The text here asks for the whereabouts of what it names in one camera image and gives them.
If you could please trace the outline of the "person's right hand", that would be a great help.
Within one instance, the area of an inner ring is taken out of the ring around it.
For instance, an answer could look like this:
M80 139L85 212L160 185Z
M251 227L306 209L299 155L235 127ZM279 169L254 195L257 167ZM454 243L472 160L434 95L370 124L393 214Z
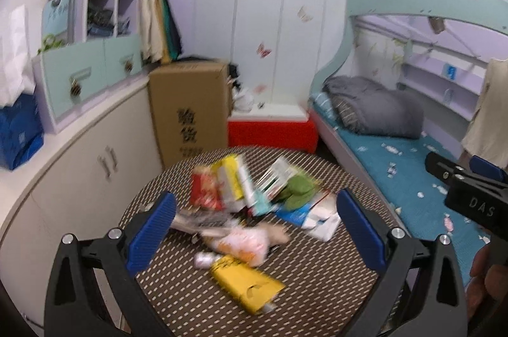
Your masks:
M466 289L468 318L471 319L484 297L501 302L507 295L507 267L489 265L492 244L486 244L474 256L469 275L471 281Z

